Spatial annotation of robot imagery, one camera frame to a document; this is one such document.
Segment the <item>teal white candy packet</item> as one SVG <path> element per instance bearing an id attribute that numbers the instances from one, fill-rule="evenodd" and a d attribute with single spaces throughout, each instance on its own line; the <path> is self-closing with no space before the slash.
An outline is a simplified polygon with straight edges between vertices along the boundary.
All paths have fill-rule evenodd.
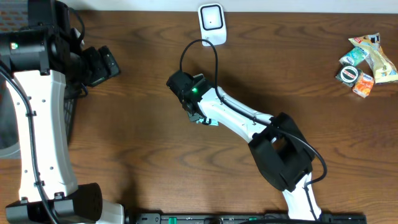
<path id="1" fill-rule="evenodd" d="M 369 54 L 361 47 L 355 47 L 344 56 L 342 56 L 339 59 L 339 63 L 341 63 L 342 65 L 347 64 L 355 67 L 362 63 L 368 57 L 368 55 Z"/>

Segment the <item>small orange box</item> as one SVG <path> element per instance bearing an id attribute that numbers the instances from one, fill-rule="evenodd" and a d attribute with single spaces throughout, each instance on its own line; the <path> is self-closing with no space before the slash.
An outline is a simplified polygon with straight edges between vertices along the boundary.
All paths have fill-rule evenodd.
<path id="1" fill-rule="evenodd" d="M 374 79 L 372 76 L 367 75 L 365 73 L 360 74 L 357 82 L 355 83 L 352 91 L 357 95 L 366 98 L 374 85 Z"/>

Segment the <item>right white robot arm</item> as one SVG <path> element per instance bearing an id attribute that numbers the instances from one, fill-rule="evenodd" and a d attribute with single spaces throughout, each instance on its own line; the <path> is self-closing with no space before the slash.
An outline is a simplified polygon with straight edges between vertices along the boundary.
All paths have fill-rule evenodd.
<path id="1" fill-rule="evenodd" d="M 202 74 L 177 71 L 167 87 L 178 98 L 192 121 L 216 121 L 243 138 L 263 178 L 282 192 L 288 216 L 319 221 L 322 211 L 312 190 L 312 162 L 321 155 L 307 142 L 294 120 L 258 112 L 229 96 Z"/>

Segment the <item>dark green round-logo packet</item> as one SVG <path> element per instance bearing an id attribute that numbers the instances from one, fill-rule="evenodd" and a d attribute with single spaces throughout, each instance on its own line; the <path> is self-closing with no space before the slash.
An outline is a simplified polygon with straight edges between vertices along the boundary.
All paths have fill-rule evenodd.
<path id="1" fill-rule="evenodd" d="M 362 70 L 348 64 L 343 64 L 335 78 L 346 86 L 352 88 L 358 81 Z"/>

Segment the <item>yellow snack bag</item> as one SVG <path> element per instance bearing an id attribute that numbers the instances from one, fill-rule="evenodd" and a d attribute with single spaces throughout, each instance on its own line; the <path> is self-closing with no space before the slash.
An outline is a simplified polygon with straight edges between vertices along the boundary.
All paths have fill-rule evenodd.
<path id="1" fill-rule="evenodd" d="M 397 82 L 397 69 L 382 50 L 380 33 L 353 37 L 349 41 L 367 53 L 366 61 L 376 84 Z"/>

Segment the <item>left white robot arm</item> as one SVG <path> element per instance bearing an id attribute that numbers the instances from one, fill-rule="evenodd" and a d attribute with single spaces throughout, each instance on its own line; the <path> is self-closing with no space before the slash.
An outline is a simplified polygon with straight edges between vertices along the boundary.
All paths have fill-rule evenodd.
<path id="1" fill-rule="evenodd" d="M 21 154 L 19 198 L 9 223 L 125 222 L 124 207 L 96 183 L 80 185 L 70 162 L 65 102 L 120 73 L 107 46 L 84 48 L 61 1 L 1 2 L 1 76 L 16 112 Z"/>

